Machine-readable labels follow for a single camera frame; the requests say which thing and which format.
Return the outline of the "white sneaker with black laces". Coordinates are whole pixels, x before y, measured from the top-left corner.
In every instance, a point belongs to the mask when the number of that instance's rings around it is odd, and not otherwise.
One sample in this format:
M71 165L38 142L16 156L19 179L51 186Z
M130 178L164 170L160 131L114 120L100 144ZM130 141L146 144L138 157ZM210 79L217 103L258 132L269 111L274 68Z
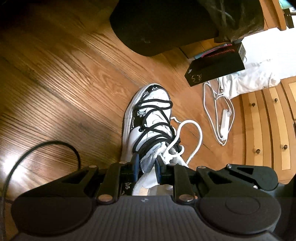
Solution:
M125 111L120 159L130 162L132 156L138 154L141 173L133 195L147 195L151 188L158 185L154 168L158 156L163 156L169 163L186 164L181 157L179 143L165 153L176 137L171 125L172 107L168 92L154 83L140 89Z

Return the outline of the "white shoelace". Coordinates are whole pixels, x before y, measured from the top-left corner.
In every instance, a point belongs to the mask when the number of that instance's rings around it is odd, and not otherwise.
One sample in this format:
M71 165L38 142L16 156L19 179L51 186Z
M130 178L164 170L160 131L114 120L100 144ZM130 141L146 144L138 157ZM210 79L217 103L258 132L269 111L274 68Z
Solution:
M194 120L180 121L176 117L171 117L176 122L173 133L173 141L160 154L165 164L181 164L189 167L189 163L199 151L203 133L201 126Z

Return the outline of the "wooden drawer cabinet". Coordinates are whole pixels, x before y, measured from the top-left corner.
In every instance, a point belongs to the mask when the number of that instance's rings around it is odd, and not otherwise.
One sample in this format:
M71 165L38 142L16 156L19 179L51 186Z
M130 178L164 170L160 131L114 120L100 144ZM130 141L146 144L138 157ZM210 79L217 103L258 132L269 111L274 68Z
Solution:
M232 102L234 163L268 166L287 184L295 175L295 77Z

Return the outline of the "black rectangular box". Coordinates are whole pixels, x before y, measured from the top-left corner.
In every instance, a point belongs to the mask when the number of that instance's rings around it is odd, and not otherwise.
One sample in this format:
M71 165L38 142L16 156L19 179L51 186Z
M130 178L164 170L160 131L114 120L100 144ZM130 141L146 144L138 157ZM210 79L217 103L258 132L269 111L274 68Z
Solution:
M242 42L220 45L194 57L185 73L190 86L217 79L245 69L246 51Z

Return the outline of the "white plastic bag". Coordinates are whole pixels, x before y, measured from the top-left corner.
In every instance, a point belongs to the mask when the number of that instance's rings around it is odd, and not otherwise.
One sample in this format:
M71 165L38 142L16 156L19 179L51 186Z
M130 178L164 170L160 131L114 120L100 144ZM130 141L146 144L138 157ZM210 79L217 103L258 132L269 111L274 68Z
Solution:
M218 80L224 96L233 99L241 94L275 87L282 79L294 76L294 63L268 59L248 63L244 70L219 77Z

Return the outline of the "black trash bin with bag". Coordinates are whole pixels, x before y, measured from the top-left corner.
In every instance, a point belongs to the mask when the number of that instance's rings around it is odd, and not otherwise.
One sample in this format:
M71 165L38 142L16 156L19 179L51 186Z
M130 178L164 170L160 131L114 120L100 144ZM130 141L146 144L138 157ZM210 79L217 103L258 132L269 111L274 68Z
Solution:
M109 21L123 44L148 57L208 39L233 42L264 29L260 1L119 1Z

